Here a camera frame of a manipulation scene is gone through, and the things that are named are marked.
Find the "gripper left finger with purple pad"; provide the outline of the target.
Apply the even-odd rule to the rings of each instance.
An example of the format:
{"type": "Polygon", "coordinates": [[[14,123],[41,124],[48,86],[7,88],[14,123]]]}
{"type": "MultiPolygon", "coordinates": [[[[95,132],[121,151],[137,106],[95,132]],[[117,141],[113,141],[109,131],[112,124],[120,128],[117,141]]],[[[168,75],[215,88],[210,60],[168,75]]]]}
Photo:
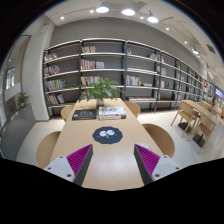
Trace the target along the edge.
{"type": "Polygon", "coordinates": [[[92,156],[93,145],[90,144],[68,156],[60,155],[47,165],[44,170],[81,186],[92,156]]]}

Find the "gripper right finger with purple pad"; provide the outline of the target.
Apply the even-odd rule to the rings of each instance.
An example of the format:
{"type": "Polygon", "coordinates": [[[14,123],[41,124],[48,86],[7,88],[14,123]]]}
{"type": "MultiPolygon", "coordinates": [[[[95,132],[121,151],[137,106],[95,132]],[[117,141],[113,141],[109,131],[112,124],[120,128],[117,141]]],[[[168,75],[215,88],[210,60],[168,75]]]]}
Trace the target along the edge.
{"type": "Polygon", "coordinates": [[[134,156],[142,181],[145,185],[181,169],[168,155],[158,156],[154,152],[138,144],[134,145],[134,156]]]}

